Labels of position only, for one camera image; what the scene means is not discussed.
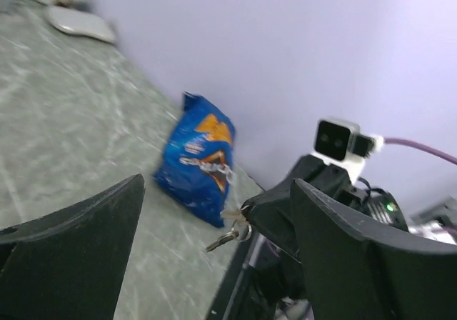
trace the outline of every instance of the white mouse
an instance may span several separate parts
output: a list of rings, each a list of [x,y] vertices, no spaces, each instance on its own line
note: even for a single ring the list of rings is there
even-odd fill
[[[49,23],[59,31],[73,36],[89,36],[110,44],[116,42],[116,34],[101,17],[75,9],[49,6],[46,10]]]

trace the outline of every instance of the table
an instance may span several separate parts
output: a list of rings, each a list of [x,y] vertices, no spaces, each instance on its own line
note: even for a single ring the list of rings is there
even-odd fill
[[[113,46],[59,33],[43,9],[0,14],[0,227],[142,173],[146,195],[115,319],[203,319],[235,243],[151,180],[180,111]],[[238,167],[229,207],[260,192]]]

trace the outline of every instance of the blue chip bag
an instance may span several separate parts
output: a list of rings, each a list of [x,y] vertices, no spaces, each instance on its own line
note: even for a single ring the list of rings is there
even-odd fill
[[[202,96],[184,94],[184,115],[171,132],[157,184],[194,215],[221,228],[233,179],[235,128]]]

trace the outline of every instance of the camera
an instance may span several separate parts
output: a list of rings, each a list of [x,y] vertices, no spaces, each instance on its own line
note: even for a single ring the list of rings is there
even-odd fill
[[[314,150],[336,161],[344,161],[353,148],[355,135],[359,133],[358,124],[338,119],[320,120]]]

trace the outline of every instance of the wall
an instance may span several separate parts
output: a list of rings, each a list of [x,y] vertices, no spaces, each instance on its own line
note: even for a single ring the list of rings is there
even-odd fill
[[[98,1],[155,85],[233,119],[237,160],[266,188],[328,115],[457,154],[457,0]],[[456,190],[457,169],[393,146],[364,176],[411,212]]]

